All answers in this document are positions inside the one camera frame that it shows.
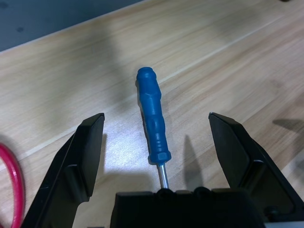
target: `blue screwdriver handle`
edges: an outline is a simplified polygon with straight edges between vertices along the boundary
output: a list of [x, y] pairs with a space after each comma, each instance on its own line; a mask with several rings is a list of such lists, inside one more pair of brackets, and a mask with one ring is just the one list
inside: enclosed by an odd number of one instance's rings
[[156, 74], [152, 68], [143, 67], [138, 70], [136, 79], [149, 140], [149, 160], [152, 164], [163, 165], [171, 159], [171, 153], [165, 134], [165, 120], [161, 106], [162, 94]]

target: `screwdriver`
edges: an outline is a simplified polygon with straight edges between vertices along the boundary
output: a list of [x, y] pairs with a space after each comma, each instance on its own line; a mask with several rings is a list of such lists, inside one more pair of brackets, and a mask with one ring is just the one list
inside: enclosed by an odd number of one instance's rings
[[156, 80], [156, 74], [150, 67], [143, 67], [137, 72], [139, 100], [148, 135], [150, 149], [149, 161], [156, 164], [161, 188], [169, 188], [165, 163], [171, 159], [168, 149], [165, 120], [162, 116], [161, 90]]

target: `table surface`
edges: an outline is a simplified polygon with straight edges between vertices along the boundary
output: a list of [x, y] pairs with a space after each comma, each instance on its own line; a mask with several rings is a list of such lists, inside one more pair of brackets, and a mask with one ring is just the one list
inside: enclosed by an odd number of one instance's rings
[[[156, 71], [173, 190], [228, 187], [208, 113], [242, 123], [304, 198], [304, 2], [150, 0], [0, 53], [0, 140], [25, 177], [26, 208], [80, 122], [105, 113], [94, 194], [75, 228], [109, 226], [118, 191], [159, 189], [135, 86]], [[0, 220], [12, 192], [0, 164]]]

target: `red wire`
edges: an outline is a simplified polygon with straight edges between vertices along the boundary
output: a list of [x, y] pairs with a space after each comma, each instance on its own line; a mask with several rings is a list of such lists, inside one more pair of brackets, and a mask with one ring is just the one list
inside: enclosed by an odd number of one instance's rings
[[14, 193], [14, 216], [11, 228], [20, 228], [23, 220], [25, 207], [25, 193], [23, 177], [19, 164], [13, 153], [3, 144], [0, 143], [0, 158], [3, 159], [13, 186]]

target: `gray floor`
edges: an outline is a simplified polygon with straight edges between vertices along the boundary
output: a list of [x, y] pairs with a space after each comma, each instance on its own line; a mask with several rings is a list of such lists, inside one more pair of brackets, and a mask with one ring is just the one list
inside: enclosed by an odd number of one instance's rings
[[0, 0], [0, 51], [141, 0]]

